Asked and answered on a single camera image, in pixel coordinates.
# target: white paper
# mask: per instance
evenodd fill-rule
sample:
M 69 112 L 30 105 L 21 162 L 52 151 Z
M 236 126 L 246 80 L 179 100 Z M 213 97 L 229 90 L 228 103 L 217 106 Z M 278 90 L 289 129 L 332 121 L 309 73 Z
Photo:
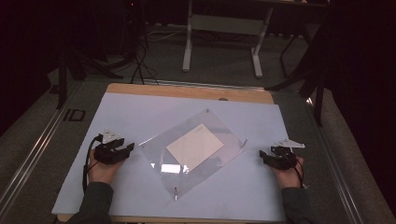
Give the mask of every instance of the white paper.
M 204 124 L 200 124 L 166 148 L 181 166 L 192 171 L 223 146 Z

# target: table leg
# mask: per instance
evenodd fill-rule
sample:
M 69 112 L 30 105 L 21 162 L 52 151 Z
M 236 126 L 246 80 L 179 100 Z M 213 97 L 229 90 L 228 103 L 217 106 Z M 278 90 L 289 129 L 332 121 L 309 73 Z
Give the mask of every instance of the table leg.
M 267 31 L 267 27 L 268 27 L 269 21 L 271 19 L 273 10 L 274 9 L 272 7 L 268 8 L 267 15 L 265 16 L 265 20 L 262 22 L 262 28 L 259 33 L 259 41 L 258 41 L 256 47 L 251 49 L 251 57 L 253 60 L 254 74 L 257 78 L 262 77 L 262 66 L 260 65 L 259 51 L 260 51 L 260 48 L 262 47 L 262 41 L 264 40 L 265 32 Z
M 182 68 L 183 72 L 189 72 L 190 71 L 191 48 L 192 48 L 192 43 L 191 43 L 191 32 L 192 32 L 191 20 L 192 20 L 192 0 L 189 1 L 189 17 L 187 18 L 187 43 L 186 43 L 186 49 L 184 50 L 184 59 L 183 59 L 183 68 Z

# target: metal rail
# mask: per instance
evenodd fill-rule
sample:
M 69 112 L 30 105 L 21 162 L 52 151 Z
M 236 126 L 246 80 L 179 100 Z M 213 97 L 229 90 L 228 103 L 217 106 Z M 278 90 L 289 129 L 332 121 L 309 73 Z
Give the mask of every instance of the metal rail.
M 62 121 L 62 117 L 64 116 L 67 105 L 73 98 L 73 95 L 79 89 L 80 85 L 81 83 L 78 81 L 72 84 L 68 100 L 65 102 L 62 108 L 55 111 L 44 132 L 38 137 L 35 145 L 32 147 L 21 166 L 15 172 L 11 181 L 8 183 L 6 190 L 3 192 L 0 199 L 0 223 L 3 223 L 4 219 L 6 218 L 7 212 L 9 211 L 12 204 L 14 204 L 16 198 L 21 192 L 21 189 L 29 178 L 29 175 L 32 173 L 41 155 L 46 150 L 50 139 L 52 138 L 52 136 L 56 132 L 58 125 Z
M 336 162 L 334 155 L 332 154 L 332 149 L 331 149 L 328 141 L 326 140 L 326 137 L 325 137 L 323 131 L 318 127 L 318 124 L 313 116 L 314 106 L 313 106 L 311 99 L 308 99 L 306 102 L 303 102 L 303 103 L 305 105 L 305 109 L 306 109 L 306 112 L 310 119 L 310 122 L 315 127 L 315 131 L 318 134 L 318 138 L 324 147 L 324 152 L 326 154 L 326 159 L 327 159 L 326 161 L 329 165 L 329 170 L 330 170 L 330 173 L 332 174 L 333 182 L 334 182 L 335 187 L 337 188 L 337 191 L 340 195 L 340 199 L 345 207 L 346 215 L 348 216 L 350 223 L 353 223 L 353 224 L 364 223 L 363 219 L 361 217 L 361 213 L 359 212 L 359 209 L 356 206 L 355 201 L 352 197 L 349 186 L 347 185 L 347 182 L 344 179 L 344 176 L 341 173 L 340 168 L 338 167 L 338 164 Z

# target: clear plastic sheet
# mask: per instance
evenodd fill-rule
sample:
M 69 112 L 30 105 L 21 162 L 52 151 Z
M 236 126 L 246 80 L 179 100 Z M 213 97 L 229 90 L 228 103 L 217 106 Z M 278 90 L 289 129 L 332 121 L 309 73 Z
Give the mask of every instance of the clear plastic sheet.
M 243 152 L 242 142 L 209 109 L 139 145 L 177 200 Z

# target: hand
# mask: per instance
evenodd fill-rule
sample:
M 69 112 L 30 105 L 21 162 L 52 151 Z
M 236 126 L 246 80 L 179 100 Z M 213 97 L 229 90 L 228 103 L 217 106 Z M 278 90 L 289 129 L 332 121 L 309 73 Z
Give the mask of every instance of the hand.
M 304 159 L 301 157 L 297 157 L 297 162 L 296 168 L 298 172 L 303 175 L 303 167 L 302 165 L 304 164 Z M 289 170 L 277 170 L 275 168 L 272 168 L 274 171 L 274 174 L 277 178 L 277 183 L 279 184 L 281 189 L 284 188 L 299 188 L 301 186 L 300 179 L 296 173 L 296 171 L 293 168 L 290 168 Z
M 90 179 L 90 182 L 103 182 L 110 185 L 125 160 L 119 161 L 115 164 L 106 165 L 95 159 L 93 156 L 94 152 L 95 149 L 91 150 L 90 164 L 88 165 L 88 178 Z

